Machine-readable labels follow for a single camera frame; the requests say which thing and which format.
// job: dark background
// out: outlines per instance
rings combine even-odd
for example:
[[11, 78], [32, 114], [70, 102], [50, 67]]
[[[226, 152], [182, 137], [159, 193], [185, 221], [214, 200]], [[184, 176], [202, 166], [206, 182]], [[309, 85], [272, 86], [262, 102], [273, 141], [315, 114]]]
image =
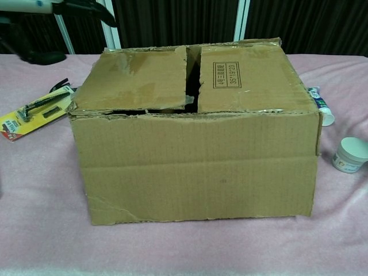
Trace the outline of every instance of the dark background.
[[[238, 0], [113, 0], [121, 45], [148, 47], [232, 41]], [[76, 53], [106, 47], [101, 23], [67, 17]], [[35, 50], [66, 46], [53, 15], [20, 23]], [[367, 0], [252, 0], [246, 39], [281, 37], [286, 53], [368, 56]], [[8, 53], [0, 46], [0, 53]]]

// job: toothpaste tube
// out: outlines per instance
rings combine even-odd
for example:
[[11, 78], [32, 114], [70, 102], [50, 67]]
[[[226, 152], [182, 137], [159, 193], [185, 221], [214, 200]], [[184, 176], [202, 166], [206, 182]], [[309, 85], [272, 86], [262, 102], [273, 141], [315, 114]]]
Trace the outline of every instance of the toothpaste tube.
[[335, 116], [332, 114], [331, 109], [327, 106], [326, 102], [320, 96], [320, 88], [319, 87], [309, 87], [308, 88], [309, 95], [312, 96], [318, 109], [323, 114], [322, 127], [327, 127], [331, 125], [335, 121]]

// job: white jar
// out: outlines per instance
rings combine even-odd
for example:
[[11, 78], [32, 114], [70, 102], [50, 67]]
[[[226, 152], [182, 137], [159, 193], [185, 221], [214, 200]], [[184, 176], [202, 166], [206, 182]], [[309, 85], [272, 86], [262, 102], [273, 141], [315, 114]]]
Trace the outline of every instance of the white jar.
[[368, 161], [368, 143], [355, 137], [341, 140], [339, 148], [333, 157], [333, 166], [348, 174], [355, 173]]

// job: pink fleece blanket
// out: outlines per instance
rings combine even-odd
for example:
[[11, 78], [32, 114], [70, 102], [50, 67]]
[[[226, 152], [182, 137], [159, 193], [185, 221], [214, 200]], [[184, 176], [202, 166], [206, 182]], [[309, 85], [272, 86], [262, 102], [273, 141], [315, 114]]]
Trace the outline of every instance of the pink fleece blanket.
[[[97, 58], [42, 67], [0, 55], [0, 114], [63, 78], [81, 85]], [[64, 118], [0, 139], [0, 275], [368, 275], [368, 166], [331, 166], [343, 137], [368, 140], [368, 58], [289, 58], [336, 116], [322, 130], [312, 217], [91, 226]]]

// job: cardboard box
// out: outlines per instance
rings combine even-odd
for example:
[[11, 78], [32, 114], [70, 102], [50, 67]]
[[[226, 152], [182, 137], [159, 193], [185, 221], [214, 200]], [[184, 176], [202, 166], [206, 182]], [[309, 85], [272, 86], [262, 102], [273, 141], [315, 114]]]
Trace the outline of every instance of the cardboard box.
[[321, 114], [277, 39], [103, 53], [69, 116], [92, 224], [311, 215]]

